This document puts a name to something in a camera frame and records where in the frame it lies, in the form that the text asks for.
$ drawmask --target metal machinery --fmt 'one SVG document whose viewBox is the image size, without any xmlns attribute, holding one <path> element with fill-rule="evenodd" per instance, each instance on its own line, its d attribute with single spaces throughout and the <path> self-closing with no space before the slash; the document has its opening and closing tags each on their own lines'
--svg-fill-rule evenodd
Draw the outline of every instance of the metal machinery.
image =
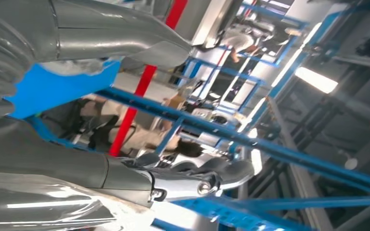
<svg viewBox="0 0 370 231">
<path fill-rule="evenodd" d="M 358 9 L 351 8 L 329 15 L 317 29 L 310 32 L 313 34 L 306 42 L 314 44 L 319 41 L 338 17 Z M 42 20 L 31 22 L 30 17 Z M 116 18 L 120 22 L 118 25 L 116 25 Z M 126 20 L 131 20 L 130 26 L 127 26 Z M 122 30 L 127 30 L 127 33 L 121 33 Z M 164 39 L 153 36 L 156 30 L 165 35 Z M 131 42 L 115 43 L 115 38 L 119 36 L 123 36 L 122 41 L 137 41 L 137 46 L 133 46 Z M 0 38 L 0 172 L 47 175 L 143 206 L 149 206 L 150 197 L 171 200 L 202 197 L 210 195 L 221 186 L 225 186 L 223 189 L 228 189 L 226 186 L 232 188 L 235 186 L 235 181 L 239 184 L 252 177 L 252 173 L 248 173 L 242 178 L 236 180 L 231 178 L 231 181 L 224 182 L 224 179 L 213 177 L 215 175 L 204 175 L 201 178 L 201 175 L 173 175 L 171 172 L 157 169 L 138 168 L 130 161 L 121 161 L 102 154 L 42 142 L 24 121 L 5 116 L 13 108 L 10 103 L 1 99 L 2 96 L 14 93 L 13 83 L 19 81 L 35 62 L 121 55 L 153 65 L 176 66 L 182 63 L 190 51 L 189 45 L 152 17 L 89 0 L 48 0 L 38 3 L 33 0 L 2 0 L 0 1 Z M 102 43 L 104 46 L 92 46 L 97 44 L 93 41 L 98 41 L 99 38 L 104 39 Z M 274 98 L 290 79 L 293 70 L 306 57 L 305 53 L 297 54 L 290 64 L 290 69 L 283 73 L 278 84 L 270 90 L 266 98 L 267 102 L 263 101 L 262 107 L 245 126 L 244 132 L 209 123 L 119 89 L 105 88 L 96 93 L 173 121 L 173 128 L 158 147 L 157 153 L 164 150 L 168 140 L 179 127 L 200 130 L 223 140 L 232 141 L 232 146 L 243 146 L 240 153 L 242 158 L 246 158 L 253 150 L 259 149 L 277 161 L 290 163 L 301 196 L 297 199 L 279 200 L 243 200 L 242 195 L 240 197 L 242 200 L 208 196 L 197 200 L 177 201 L 176 204 L 193 209 L 222 224 L 247 230 L 328 231 L 332 230 L 332 226 L 322 208 L 370 205 L 370 196 L 315 198 L 315 189 L 308 187 L 311 186 L 308 183 L 310 175 L 305 169 L 368 192 L 370 192 L 370 176 L 346 170 L 298 152 L 290 134 L 286 131 Z M 254 127 L 267 109 L 271 112 L 271 117 L 279 123 L 286 147 L 251 138 L 245 134 Z M 49 136 L 44 138 L 54 140 L 57 144 L 64 144 Z M 176 180 L 182 182 L 185 180 L 189 183 L 187 184 L 189 189 L 175 187 L 178 184 L 172 183 Z M 304 225 L 266 212 L 287 209 L 305 209 Z"/>
</svg>

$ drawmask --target fluorescent light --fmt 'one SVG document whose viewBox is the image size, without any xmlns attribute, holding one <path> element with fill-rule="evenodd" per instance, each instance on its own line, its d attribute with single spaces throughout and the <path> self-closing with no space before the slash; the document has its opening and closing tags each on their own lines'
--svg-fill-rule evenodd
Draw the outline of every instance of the fluorescent light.
<svg viewBox="0 0 370 231">
<path fill-rule="evenodd" d="M 296 70 L 295 75 L 326 94 L 332 92 L 338 85 L 336 81 L 305 67 L 299 67 Z"/>
<path fill-rule="evenodd" d="M 250 123 L 253 116 L 257 113 L 257 111 L 260 109 L 260 107 L 263 105 L 266 98 L 262 98 L 256 106 L 253 108 L 253 111 L 249 114 L 249 116 L 243 121 L 242 125 L 239 127 L 238 132 L 242 132 L 245 127 Z"/>
<path fill-rule="evenodd" d="M 290 58 L 290 60 L 287 62 L 287 64 L 284 66 L 284 68 L 281 70 L 280 74 L 277 76 L 275 81 L 272 83 L 272 87 L 275 87 L 283 78 L 283 76 L 286 74 L 286 72 L 290 69 L 291 65 L 293 65 L 294 61 L 296 61 L 297 57 L 300 55 L 300 53 L 303 51 L 304 46 L 310 41 L 310 39 L 316 34 L 318 29 L 320 28 L 321 23 L 317 23 L 314 28 L 310 31 L 310 33 L 307 35 L 307 37 L 304 39 L 303 44 L 301 45 L 300 49 L 298 49 L 293 56 Z"/>
</svg>

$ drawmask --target woman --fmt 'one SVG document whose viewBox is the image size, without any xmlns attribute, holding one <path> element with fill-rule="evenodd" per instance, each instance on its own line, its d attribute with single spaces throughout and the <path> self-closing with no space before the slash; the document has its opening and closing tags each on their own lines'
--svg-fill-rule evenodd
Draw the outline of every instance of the woman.
<svg viewBox="0 0 370 231">
<path fill-rule="evenodd" d="M 112 121 L 112 126 L 107 129 L 106 137 L 101 137 L 103 141 L 111 145 L 117 136 L 119 127 L 122 120 L 127 113 L 128 106 L 102 98 L 95 94 L 90 94 L 84 97 L 84 99 L 92 100 L 87 103 L 81 111 L 82 116 L 95 116 L 101 114 L 101 116 L 118 116 L 118 119 L 114 117 L 115 121 Z M 169 121 L 162 121 L 161 130 L 148 130 L 142 126 L 133 122 L 123 144 L 123 152 L 127 153 L 129 150 L 136 149 L 148 149 L 155 150 L 157 146 L 162 142 L 168 131 L 171 129 L 172 124 Z M 175 153 L 181 153 L 188 157 L 198 157 L 202 154 L 203 148 L 197 143 L 184 141 L 179 135 L 174 135 L 168 142 L 163 155 L 171 155 Z"/>
</svg>

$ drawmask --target white shirt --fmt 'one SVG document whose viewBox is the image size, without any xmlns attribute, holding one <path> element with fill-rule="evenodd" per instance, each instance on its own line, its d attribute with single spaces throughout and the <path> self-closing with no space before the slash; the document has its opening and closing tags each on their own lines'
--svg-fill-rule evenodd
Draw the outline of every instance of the white shirt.
<svg viewBox="0 0 370 231">
<path fill-rule="evenodd" d="M 254 40 L 250 35 L 241 33 L 240 29 L 232 28 L 228 30 L 222 40 L 222 45 L 231 46 L 237 53 L 254 44 Z"/>
<path fill-rule="evenodd" d="M 119 120 L 116 125 L 120 125 L 127 113 L 128 106 L 117 103 L 115 101 L 107 100 L 103 106 L 101 111 L 101 115 L 119 115 Z M 135 124 L 135 129 L 131 128 L 126 136 L 125 144 L 123 148 L 126 149 L 144 149 L 147 144 L 152 144 L 154 146 L 158 146 L 162 140 L 164 139 L 165 135 L 169 131 L 161 131 L 161 130 L 147 130 L 141 127 L 138 124 Z M 119 128 L 114 128 L 110 131 L 108 136 L 109 142 L 114 142 L 114 139 L 117 136 Z M 166 149 L 172 150 L 175 149 L 178 145 L 178 141 L 180 136 L 174 135 L 172 139 L 168 142 Z"/>
</svg>

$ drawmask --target gray machine part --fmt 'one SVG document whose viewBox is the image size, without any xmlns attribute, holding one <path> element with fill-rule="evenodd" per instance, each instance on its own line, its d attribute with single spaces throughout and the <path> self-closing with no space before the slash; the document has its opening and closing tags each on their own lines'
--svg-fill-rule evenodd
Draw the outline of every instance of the gray machine part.
<svg viewBox="0 0 370 231">
<path fill-rule="evenodd" d="M 0 172 L 41 174 L 149 205 L 148 178 L 103 154 L 39 138 L 4 117 L 19 82 L 36 62 L 129 56 L 173 67 L 191 46 L 151 15 L 91 0 L 0 0 Z"/>
</svg>

